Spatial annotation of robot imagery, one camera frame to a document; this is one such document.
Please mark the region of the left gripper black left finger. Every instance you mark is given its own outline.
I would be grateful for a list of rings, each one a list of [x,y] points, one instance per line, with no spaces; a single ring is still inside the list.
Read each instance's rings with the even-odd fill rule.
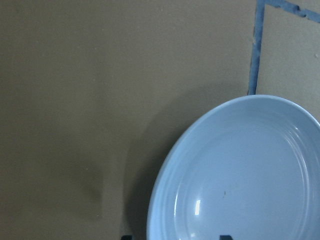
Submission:
[[[133,240],[133,236],[132,235],[123,235],[120,240]]]

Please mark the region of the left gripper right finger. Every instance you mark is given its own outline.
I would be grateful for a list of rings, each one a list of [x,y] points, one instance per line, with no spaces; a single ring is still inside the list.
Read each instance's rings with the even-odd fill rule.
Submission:
[[[233,240],[231,235],[220,235],[219,240]]]

